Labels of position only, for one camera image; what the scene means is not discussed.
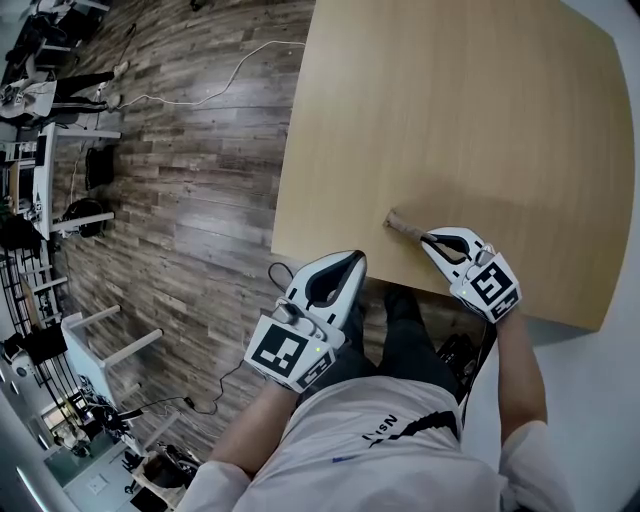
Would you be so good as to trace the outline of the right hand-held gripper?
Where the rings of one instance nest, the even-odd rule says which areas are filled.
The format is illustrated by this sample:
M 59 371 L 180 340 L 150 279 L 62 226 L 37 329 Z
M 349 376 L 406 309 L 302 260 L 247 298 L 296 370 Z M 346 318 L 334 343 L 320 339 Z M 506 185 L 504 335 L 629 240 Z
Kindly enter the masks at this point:
M 521 300 L 519 283 L 503 255 L 472 230 L 436 228 L 425 232 L 422 249 L 451 283 L 450 293 L 486 321 L 496 324 Z M 469 260 L 469 253 L 476 251 Z

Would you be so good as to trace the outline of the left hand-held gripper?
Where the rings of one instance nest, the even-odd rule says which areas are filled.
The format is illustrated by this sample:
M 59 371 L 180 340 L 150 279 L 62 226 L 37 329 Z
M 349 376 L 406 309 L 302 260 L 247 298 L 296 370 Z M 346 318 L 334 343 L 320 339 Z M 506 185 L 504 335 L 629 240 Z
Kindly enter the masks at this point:
M 245 362 L 296 393 L 307 390 L 345 343 L 343 326 L 366 271 L 360 250 L 328 254 L 303 266 L 273 312 L 259 318 Z

